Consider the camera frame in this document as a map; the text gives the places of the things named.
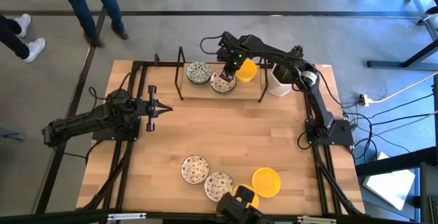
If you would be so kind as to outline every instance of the blue jeans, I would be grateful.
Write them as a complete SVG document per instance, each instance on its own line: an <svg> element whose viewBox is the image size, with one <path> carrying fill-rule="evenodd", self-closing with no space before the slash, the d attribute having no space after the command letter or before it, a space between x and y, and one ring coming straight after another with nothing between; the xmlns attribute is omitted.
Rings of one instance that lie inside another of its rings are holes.
<svg viewBox="0 0 438 224"><path fill-rule="evenodd" d="M103 6L112 19L112 27L116 32L124 32L125 28L122 23L122 13L118 7L117 0L101 0ZM88 9L86 0L68 0L70 2L76 17L79 19L85 35L93 40L98 39L96 27L90 9Z"/></svg>

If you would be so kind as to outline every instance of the floor line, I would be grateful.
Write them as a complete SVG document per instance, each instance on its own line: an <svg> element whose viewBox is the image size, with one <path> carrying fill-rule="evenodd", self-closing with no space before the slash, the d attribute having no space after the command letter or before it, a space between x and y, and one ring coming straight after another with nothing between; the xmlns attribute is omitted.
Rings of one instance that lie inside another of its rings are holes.
<svg viewBox="0 0 438 224"><path fill-rule="evenodd" d="M4 10L6 16L74 16L70 10ZM104 11L92 11L93 16L108 16ZM370 17L370 18L419 18L420 12L342 12L342 11L122 11L123 16L329 16L329 17Z"/></svg>

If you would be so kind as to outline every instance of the gray floor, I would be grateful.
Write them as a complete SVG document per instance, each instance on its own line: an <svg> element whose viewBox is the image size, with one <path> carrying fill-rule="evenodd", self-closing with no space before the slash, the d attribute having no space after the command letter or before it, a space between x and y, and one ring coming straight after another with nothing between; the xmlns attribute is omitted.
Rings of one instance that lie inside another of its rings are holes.
<svg viewBox="0 0 438 224"><path fill-rule="evenodd" d="M0 10L70 10L67 0L0 0ZM290 11L416 11L405 0L118 0L122 10L290 10ZM100 10L98 0L88 0L91 10ZM47 48L33 64L24 64L0 45L0 127L22 132L23 142L0 139L0 216L30 213L40 181L51 157L43 145L40 130L51 120L65 115L88 46L75 17L35 16L26 40L45 37ZM368 69L366 60L404 61L431 42L418 18L334 18L334 17L257 17L257 16L126 16L123 21L131 36L121 41L112 33L106 18L102 39L106 48L97 49L78 112L92 106L87 93L94 86L105 90L113 60L175 60L182 46L188 60L212 61L198 42L224 30L236 36L254 34L283 50L302 45L305 58L317 64L332 64L341 101L353 101L366 93L373 99L385 97L429 74L422 71ZM206 44L211 50L214 43ZM435 61L433 55L429 60ZM382 104L359 107L367 116L431 93L429 79ZM422 114L433 110L432 99L391 112L374 121ZM375 132L400 123L375 127ZM366 122L361 126L367 129ZM366 136L355 132L355 139ZM409 150L434 143L433 120L427 119L385 134L384 138ZM405 153L401 148L376 139L378 150L389 155ZM69 141L67 151L85 154L90 135ZM79 158L65 156L58 175L49 211L75 207L84 170Z"/></svg>

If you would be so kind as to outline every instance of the yellow plate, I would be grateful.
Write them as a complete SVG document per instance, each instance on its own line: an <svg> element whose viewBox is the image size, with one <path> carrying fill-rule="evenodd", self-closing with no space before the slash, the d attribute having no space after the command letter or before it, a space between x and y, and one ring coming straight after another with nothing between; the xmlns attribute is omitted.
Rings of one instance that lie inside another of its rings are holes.
<svg viewBox="0 0 438 224"><path fill-rule="evenodd" d="M250 59L246 59L240 69L235 72L235 77L241 82L249 82L256 73L257 66L255 63Z"/></svg>
<svg viewBox="0 0 438 224"><path fill-rule="evenodd" d="M280 176L274 169L267 167L257 169L253 175L255 192L262 197L273 197L280 191Z"/></svg>
<svg viewBox="0 0 438 224"><path fill-rule="evenodd" d="M257 195L257 193L255 193L254 188L251 187L251 186L249 186L249 185L247 185L247 184L241 184L241 185L239 185L239 186L247 187L248 189L250 189L250 190L252 190L252 191L254 192L254 198L253 198L253 201L252 201L251 203L247 203L245 208L249 207L250 204L251 204L254 208L258 208L258 207L259 207L259 196ZM237 192L237 187L239 187L239 186L236 186L236 187L233 189L233 192L231 193L231 195L232 195L233 197L235 196L235 194L236 194L236 192Z"/></svg>

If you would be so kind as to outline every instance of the wooden tabletop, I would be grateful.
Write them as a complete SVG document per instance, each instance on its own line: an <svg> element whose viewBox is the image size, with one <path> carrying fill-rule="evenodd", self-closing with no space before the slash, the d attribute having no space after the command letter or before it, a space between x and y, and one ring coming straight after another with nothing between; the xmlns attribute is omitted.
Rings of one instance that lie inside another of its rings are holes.
<svg viewBox="0 0 438 224"><path fill-rule="evenodd" d="M107 93L117 89L131 65L132 61L114 61ZM337 97L331 66L318 68ZM148 67L145 88L156 85L156 98L174 111L155 119L154 132L146 132L146 119L142 119L140 135L133 146L123 210L215 213L216 202L207 198L204 185L188 184L181 176L182 162L189 155L201 155L207 159L210 172L228 173L235 185L251 185L251 177L260 167L277 171L281 189L273 198L261 197L259 209L264 214L321 215L312 152L296 145L297 137L305 130L306 109L301 92L291 91L281 98L267 92L261 103L228 99L181 101L174 85L175 70ZM137 76L134 96L140 74ZM322 82L320 91L327 109L341 118L340 107ZM147 98L145 89L143 99ZM114 145L114 141L104 141L90 154L77 207L86 205L107 179ZM364 212L352 156L340 146L332 146L331 153L338 184L356 208ZM329 189L326 183L328 206L333 212Z"/></svg>

